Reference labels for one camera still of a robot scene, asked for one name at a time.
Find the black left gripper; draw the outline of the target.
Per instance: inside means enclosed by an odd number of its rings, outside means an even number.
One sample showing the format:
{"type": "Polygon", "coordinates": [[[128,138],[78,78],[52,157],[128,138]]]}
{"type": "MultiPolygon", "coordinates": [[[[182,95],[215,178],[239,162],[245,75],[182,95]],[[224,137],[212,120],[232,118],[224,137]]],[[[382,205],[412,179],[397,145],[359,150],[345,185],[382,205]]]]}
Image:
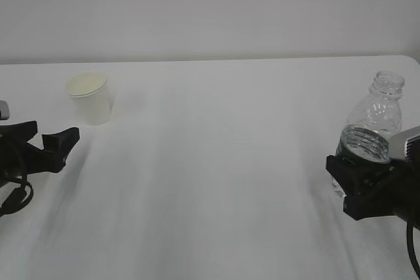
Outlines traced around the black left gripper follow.
{"type": "Polygon", "coordinates": [[[39,172],[59,173],[68,155],[79,142],[77,127],[55,134],[43,134],[43,149],[28,141],[38,132],[36,121],[13,125],[1,125],[1,188],[18,184],[20,188],[32,188],[30,174],[39,172]]]}

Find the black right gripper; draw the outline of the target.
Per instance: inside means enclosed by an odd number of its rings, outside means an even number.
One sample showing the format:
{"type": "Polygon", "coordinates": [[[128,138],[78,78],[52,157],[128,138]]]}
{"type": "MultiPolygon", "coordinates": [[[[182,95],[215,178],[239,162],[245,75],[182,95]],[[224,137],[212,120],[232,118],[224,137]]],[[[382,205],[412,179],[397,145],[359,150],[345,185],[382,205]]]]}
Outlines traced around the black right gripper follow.
{"type": "Polygon", "coordinates": [[[397,216],[419,229],[419,168],[395,161],[388,165],[355,164],[346,157],[328,155],[325,168],[343,211],[356,221],[397,216]]]}

